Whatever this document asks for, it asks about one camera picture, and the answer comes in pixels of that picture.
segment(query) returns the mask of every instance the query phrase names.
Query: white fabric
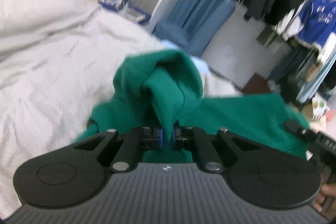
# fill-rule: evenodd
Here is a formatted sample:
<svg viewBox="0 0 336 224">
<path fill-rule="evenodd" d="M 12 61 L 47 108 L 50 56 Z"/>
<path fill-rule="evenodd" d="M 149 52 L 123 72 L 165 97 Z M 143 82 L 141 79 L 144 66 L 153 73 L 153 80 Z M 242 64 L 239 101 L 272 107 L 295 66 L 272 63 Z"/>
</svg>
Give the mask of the white fabric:
<svg viewBox="0 0 336 224">
<path fill-rule="evenodd" d="M 331 56 L 331 54 L 333 53 L 335 46 L 336 46 L 336 34 L 332 32 L 329 35 L 323 48 L 320 50 L 317 60 L 320 63 L 324 64 L 328 60 L 328 58 Z"/>
<path fill-rule="evenodd" d="M 70 144 L 93 107 L 114 94 L 126 55 L 164 49 L 138 25 L 92 0 L 0 0 L 0 217 L 20 202 L 19 165 Z M 236 96 L 202 74 L 205 96 Z"/>
<path fill-rule="evenodd" d="M 289 23 L 291 20 L 301 12 L 302 7 L 304 6 L 305 2 L 301 3 L 299 8 L 297 9 L 297 12 L 294 14 L 295 9 L 291 10 L 279 23 L 278 25 L 275 26 L 275 31 L 277 32 L 278 35 L 282 35 L 284 40 L 287 40 L 289 38 L 288 33 L 286 31 Z"/>
<path fill-rule="evenodd" d="M 304 26 L 305 25 L 301 23 L 300 17 L 294 18 L 286 31 L 287 39 L 301 32 Z"/>
</svg>

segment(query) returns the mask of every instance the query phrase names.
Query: clutter on shelf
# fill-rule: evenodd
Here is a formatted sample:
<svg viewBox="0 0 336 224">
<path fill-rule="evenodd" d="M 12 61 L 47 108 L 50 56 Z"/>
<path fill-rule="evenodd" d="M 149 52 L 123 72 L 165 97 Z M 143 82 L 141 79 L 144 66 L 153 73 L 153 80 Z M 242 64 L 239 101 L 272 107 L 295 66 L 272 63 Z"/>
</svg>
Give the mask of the clutter on shelf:
<svg viewBox="0 0 336 224">
<path fill-rule="evenodd" d="M 311 99 L 311 104 L 312 119 L 314 120 L 320 120 L 330 110 L 330 106 L 318 93 L 316 93 Z"/>
<path fill-rule="evenodd" d="M 151 19 L 151 14 L 132 5 L 131 0 L 94 0 L 105 9 L 118 13 L 123 18 L 134 23 L 145 25 Z"/>
</svg>

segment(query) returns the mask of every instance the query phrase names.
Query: metal pin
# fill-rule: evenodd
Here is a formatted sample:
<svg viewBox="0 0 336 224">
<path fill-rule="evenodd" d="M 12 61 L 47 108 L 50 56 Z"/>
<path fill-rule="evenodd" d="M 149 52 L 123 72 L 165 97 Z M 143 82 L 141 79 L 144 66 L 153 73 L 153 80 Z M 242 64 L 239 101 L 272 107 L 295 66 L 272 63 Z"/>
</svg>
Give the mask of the metal pin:
<svg viewBox="0 0 336 224">
<path fill-rule="evenodd" d="M 125 171 L 129 168 L 129 164 L 127 162 L 119 161 L 113 164 L 112 167 L 117 171 Z"/>
<path fill-rule="evenodd" d="M 222 165 L 219 162 L 208 162 L 205 165 L 205 168 L 210 171 L 218 171 L 219 169 L 222 168 Z"/>
</svg>

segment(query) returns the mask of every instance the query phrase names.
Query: folded green fabric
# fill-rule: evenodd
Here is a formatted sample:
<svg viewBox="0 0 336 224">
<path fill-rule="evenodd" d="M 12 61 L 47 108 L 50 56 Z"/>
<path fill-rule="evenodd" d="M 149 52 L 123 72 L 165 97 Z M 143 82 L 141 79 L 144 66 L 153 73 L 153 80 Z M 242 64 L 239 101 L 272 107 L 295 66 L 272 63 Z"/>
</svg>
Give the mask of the folded green fabric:
<svg viewBox="0 0 336 224">
<path fill-rule="evenodd" d="M 90 126 L 80 140 L 114 128 L 160 123 L 164 129 L 162 151 L 147 151 L 144 162 L 192 162 L 191 153 L 171 148 L 173 124 L 197 126 L 209 134 L 220 127 L 273 148 L 305 157 L 307 144 L 285 131 L 293 118 L 308 128 L 303 116 L 291 110 L 279 95 L 246 95 L 237 98 L 204 98 L 202 81 L 190 58 L 168 50 L 128 57 L 118 69 L 114 97 L 94 108 Z"/>
</svg>

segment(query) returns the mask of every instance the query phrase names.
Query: gray ribbed surface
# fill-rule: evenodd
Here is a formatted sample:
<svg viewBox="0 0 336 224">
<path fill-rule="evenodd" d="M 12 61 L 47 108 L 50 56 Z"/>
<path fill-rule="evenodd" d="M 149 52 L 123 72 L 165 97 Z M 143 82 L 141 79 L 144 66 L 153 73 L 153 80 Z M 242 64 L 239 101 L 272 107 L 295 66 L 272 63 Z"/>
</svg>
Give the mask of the gray ribbed surface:
<svg viewBox="0 0 336 224">
<path fill-rule="evenodd" d="M 312 207 L 272 211 L 237 197 L 219 175 L 206 174 L 196 164 L 138 165 L 114 175 L 93 199 L 64 210 L 24 206 L 10 224 L 324 224 L 327 220 Z"/>
</svg>

